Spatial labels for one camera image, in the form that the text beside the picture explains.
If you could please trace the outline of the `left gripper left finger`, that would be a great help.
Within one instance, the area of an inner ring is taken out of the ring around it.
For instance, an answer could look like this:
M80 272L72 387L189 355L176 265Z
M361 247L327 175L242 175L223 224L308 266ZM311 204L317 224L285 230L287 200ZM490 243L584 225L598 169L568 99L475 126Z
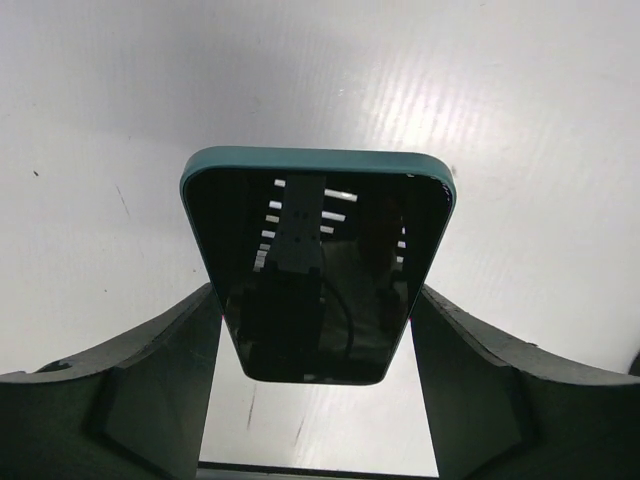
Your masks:
M220 330L205 284L108 341L2 375L2 478L195 478Z

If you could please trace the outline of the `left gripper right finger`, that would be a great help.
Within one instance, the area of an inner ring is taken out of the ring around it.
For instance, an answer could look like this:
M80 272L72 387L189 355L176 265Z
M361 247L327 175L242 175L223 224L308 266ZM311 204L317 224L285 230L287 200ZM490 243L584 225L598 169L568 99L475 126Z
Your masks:
M440 478L638 478L637 377L542 350L430 287L411 333Z

